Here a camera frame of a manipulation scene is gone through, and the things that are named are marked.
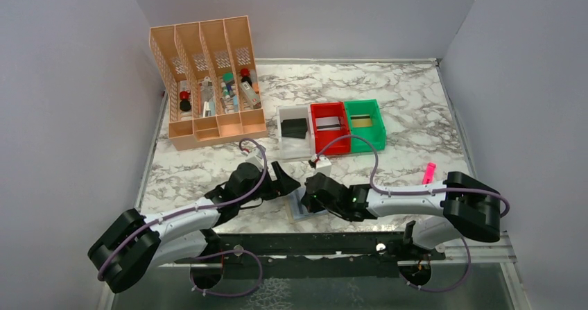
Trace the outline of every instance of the green cap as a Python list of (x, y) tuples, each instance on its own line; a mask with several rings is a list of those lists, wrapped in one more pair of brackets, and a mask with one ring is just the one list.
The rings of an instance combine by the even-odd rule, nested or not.
[(223, 81), (225, 81), (226, 83), (230, 82), (231, 80), (233, 80), (233, 73), (232, 72), (228, 72), (223, 74)]

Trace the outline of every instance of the cable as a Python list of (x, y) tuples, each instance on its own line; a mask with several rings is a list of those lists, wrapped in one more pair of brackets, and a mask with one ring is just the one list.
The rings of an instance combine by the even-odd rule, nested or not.
[(255, 261), (257, 262), (257, 266), (259, 267), (259, 276), (257, 277), (257, 282), (255, 283), (255, 285), (251, 289), (248, 289), (244, 292), (236, 293), (236, 294), (225, 294), (225, 293), (217, 293), (215, 291), (208, 291), (207, 289), (198, 288), (198, 286), (196, 286), (196, 283), (194, 282), (194, 279), (190, 275), (190, 282), (192, 283), (192, 291), (200, 291), (203, 296), (206, 296), (206, 294), (210, 294), (210, 295), (215, 295), (215, 296), (221, 296), (223, 298), (240, 298), (241, 296), (246, 296), (246, 295), (249, 295), (249, 294), (253, 293), (254, 291), (256, 291), (259, 288), (259, 286), (261, 286), (261, 283), (263, 281), (263, 266), (261, 265), (261, 260), (259, 260), (258, 256), (256, 256), (253, 252), (250, 252), (247, 250), (228, 250), (228, 251), (222, 251), (219, 253), (213, 253), (212, 255), (195, 257), (194, 259), (204, 260), (204, 259), (210, 259), (210, 258), (214, 258), (214, 257), (218, 257), (218, 256), (229, 255), (232, 253), (240, 253), (240, 252), (245, 253), (245, 254), (253, 257), (253, 259), (255, 259)]
[(241, 207), (240, 211), (244, 211), (246, 209), (254, 209), (254, 208), (258, 208), (259, 206), (261, 206), (263, 204), (263, 200), (261, 201), (261, 203), (257, 204), (257, 205), (252, 205), (252, 206), (247, 206), (247, 207)]
[[(377, 193), (386, 194), (388, 196), (422, 196), (422, 195), (426, 195), (426, 194), (431, 193), (429, 191), (386, 191), (386, 190), (379, 189), (378, 186), (376, 186), (376, 184), (374, 183), (374, 177), (376, 176), (376, 172), (378, 171), (378, 163), (379, 163), (378, 152), (376, 151), (376, 148), (374, 147), (374, 145), (372, 145), (371, 142), (369, 142), (368, 140), (366, 140), (362, 137), (359, 137), (357, 135), (343, 135), (343, 136), (329, 142), (329, 144), (326, 145), (316, 155), (316, 157), (318, 158), (319, 156), (323, 155), (325, 153), (325, 151), (329, 147), (331, 147), (331, 145), (335, 144), (337, 141), (342, 140), (342, 139), (346, 139), (346, 138), (359, 139), (359, 140), (365, 142), (372, 149), (372, 152), (374, 152), (374, 157), (376, 159), (376, 162), (374, 164), (374, 169), (372, 170), (372, 173), (370, 174), (370, 186)], [(475, 194), (481, 194), (484, 196), (495, 197), (496, 199), (499, 199), (501, 202), (504, 203), (504, 211), (502, 211), (502, 213), (500, 213), (501, 218), (506, 216), (506, 214), (508, 214), (508, 212), (510, 211), (510, 203), (508, 202), (508, 200), (506, 200), (506, 198), (504, 198), (502, 195), (500, 195), (498, 193), (494, 193), (494, 192), (486, 191), (486, 190), (482, 190), (482, 189), (462, 189), (459, 187), (447, 187), (445, 189), (434, 189), (432, 191), (432, 193), (444, 193), (444, 192), (475, 193)]]
[(417, 289), (418, 291), (426, 291), (427, 293), (444, 293), (446, 291), (452, 291), (456, 288), (458, 288), (459, 286), (461, 286), (465, 280), (469, 277), (470, 273), (472, 272), (472, 254), (469, 252), (469, 247), (467, 246), (467, 243), (465, 242), (465, 239), (462, 237), (461, 238), (463, 245), (465, 246), (465, 252), (467, 252), (467, 267), (465, 269), (465, 273), (463, 273), (463, 276), (461, 277), (461, 279), (459, 279), (455, 284), (452, 284), (449, 287), (445, 287), (445, 288), (440, 288), (440, 289), (432, 289), (432, 288), (426, 288), (423, 286), (417, 286), (416, 284), (413, 284), (411, 282), (409, 282), (404, 275), (400, 275), (402, 277), (402, 279), (404, 279), (404, 281), (406, 281), (406, 284), (413, 287), (414, 289)]
[[(249, 192), (243, 194), (242, 196), (233, 199), (233, 200), (229, 200), (225, 203), (220, 203), (220, 204), (215, 204), (215, 205), (204, 205), (204, 206), (200, 206), (197, 209), (211, 209), (211, 208), (220, 208), (220, 207), (224, 207), (227, 205), (232, 205), (234, 203), (237, 203), (245, 198), (247, 198), (248, 196), (252, 195), (255, 191), (257, 191), (257, 189), (261, 186), (261, 183), (263, 182), (263, 180), (265, 180), (266, 178), (266, 174), (268, 173), (268, 158), (266, 157), (266, 153), (263, 150), (263, 148), (261, 147), (260, 144), (257, 143), (257, 141), (251, 139), (251, 138), (243, 138), (239, 141), (239, 149), (243, 150), (244, 148), (242, 148), (243, 142), (244, 141), (251, 141), (256, 147), (257, 149), (259, 149), (259, 151), (261, 152), (261, 157), (263, 158), (263, 172), (261, 173), (261, 178), (259, 178), (259, 181), (257, 182), (257, 184), (255, 184), (255, 186), (253, 187), (253, 189), (249, 190)], [(151, 227), (152, 225), (155, 225), (157, 223), (159, 223), (160, 221), (167, 221), (171, 218), (175, 218), (177, 216), (186, 214), (186, 213), (191, 213), (194, 212), (195, 207), (188, 207), (185, 209), (181, 209), (180, 211), (177, 212), (173, 212), (170, 213), (167, 216), (163, 216), (161, 218), (161, 220), (153, 220), (151, 222), (148, 222), (144, 225), (142, 225), (141, 227), (139, 227), (137, 230), (135, 230), (131, 235), (129, 235), (129, 237), (127, 237), (124, 241), (121, 242), (121, 244), (119, 246), (116, 247), (116, 249), (114, 249), (114, 251), (112, 251), (112, 253), (110, 254), (110, 256), (108, 256), (108, 258), (106, 258), (106, 260), (104, 261), (104, 264), (102, 264), (102, 266), (100, 266), (100, 269), (98, 270), (98, 280), (99, 281), (104, 281), (104, 272), (106, 271), (106, 268), (110, 265), (110, 263), (112, 262), (112, 260), (122, 251), (122, 249), (124, 249), (132, 240), (135, 239), (135, 237), (139, 236), (143, 231), (145, 231), (146, 229), (148, 229), (149, 227)]]

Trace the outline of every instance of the small white box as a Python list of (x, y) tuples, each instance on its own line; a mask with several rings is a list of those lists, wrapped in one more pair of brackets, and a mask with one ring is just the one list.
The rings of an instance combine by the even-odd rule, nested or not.
[[(310, 158), (315, 153), (315, 136), (312, 127), (310, 105), (288, 105), (276, 108), (277, 138), (279, 154), (282, 159)], [(306, 119), (308, 130), (304, 139), (282, 137), (282, 121), (287, 119)]]
[(323, 117), (315, 119), (317, 131), (335, 131), (341, 129), (339, 117)]

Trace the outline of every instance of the screw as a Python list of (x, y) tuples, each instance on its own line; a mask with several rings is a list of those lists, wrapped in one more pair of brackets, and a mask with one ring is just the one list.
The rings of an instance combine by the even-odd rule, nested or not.
[(386, 252), (386, 245), (384, 245), (384, 243), (378, 243), (376, 245), (376, 251), (380, 254), (383, 255)]
[(236, 246), (233, 248), (233, 250), (237, 250), (237, 251), (239, 251), (239, 252), (235, 252), (235, 255), (236, 255), (237, 257), (240, 257), (240, 256), (243, 254), (243, 253), (242, 253), (242, 251), (243, 251), (243, 247), (242, 247), (242, 246), (240, 246), (239, 244), (237, 244), (237, 245), (236, 245)]
[(445, 252), (445, 244), (443, 244), (443, 243), (437, 244), (437, 246), (435, 247), (435, 250), (437, 250), (437, 252), (439, 252), (439, 253)]

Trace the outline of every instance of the green bin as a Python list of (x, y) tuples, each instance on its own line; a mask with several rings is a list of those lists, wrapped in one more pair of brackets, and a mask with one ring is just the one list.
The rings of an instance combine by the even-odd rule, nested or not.
[[(344, 104), (351, 134), (368, 140), (377, 150), (383, 150), (386, 147), (386, 128), (378, 101), (346, 101)], [(351, 140), (351, 153), (370, 151), (372, 150), (365, 142)]]

